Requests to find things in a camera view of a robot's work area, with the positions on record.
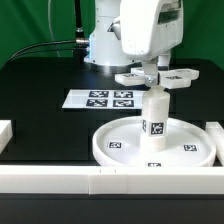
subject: white round tray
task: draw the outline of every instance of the white round tray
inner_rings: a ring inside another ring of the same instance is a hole
[[[140,150],[142,118],[127,117],[100,127],[93,136],[93,155],[102,166],[190,167],[212,166],[215,144],[202,129],[168,119],[166,149]]]

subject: green wall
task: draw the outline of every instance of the green wall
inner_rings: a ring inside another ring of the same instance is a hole
[[[94,29],[94,0],[81,0],[86,36]],[[0,65],[25,46],[51,41],[48,0],[0,0]],[[204,58],[224,69],[224,1],[184,0],[184,40],[176,58]],[[52,28],[56,40],[74,39],[73,0],[52,0]],[[35,56],[57,56],[39,53]],[[71,57],[71,52],[61,52]]]

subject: black table surface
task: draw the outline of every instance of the black table surface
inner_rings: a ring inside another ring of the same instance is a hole
[[[169,90],[170,117],[204,127],[224,120],[224,72],[200,59],[174,68],[200,71],[186,89]],[[111,120],[140,110],[63,110],[70,89],[147,90],[124,87],[114,75],[94,72],[73,58],[20,59],[0,72],[0,120],[12,120],[14,137],[0,164],[98,165],[92,136]],[[223,223],[223,195],[5,195],[0,223]]]

